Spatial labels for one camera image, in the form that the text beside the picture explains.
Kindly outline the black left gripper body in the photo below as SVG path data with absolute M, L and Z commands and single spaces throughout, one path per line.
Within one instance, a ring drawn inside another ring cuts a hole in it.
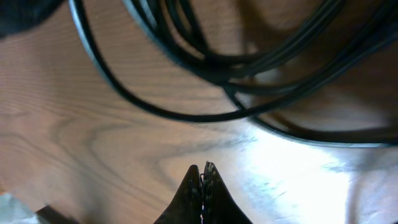
M 1 0 L 1 39 L 46 21 L 64 0 Z

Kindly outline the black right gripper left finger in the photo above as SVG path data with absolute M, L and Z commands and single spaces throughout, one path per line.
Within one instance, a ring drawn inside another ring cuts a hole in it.
M 154 224 L 201 224 L 201 182 L 197 165 L 191 165 L 169 206 Z

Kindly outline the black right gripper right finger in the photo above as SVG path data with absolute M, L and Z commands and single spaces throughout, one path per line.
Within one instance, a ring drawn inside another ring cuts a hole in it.
M 202 184 L 204 224 L 252 224 L 232 198 L 215 164 L 205 165 Z

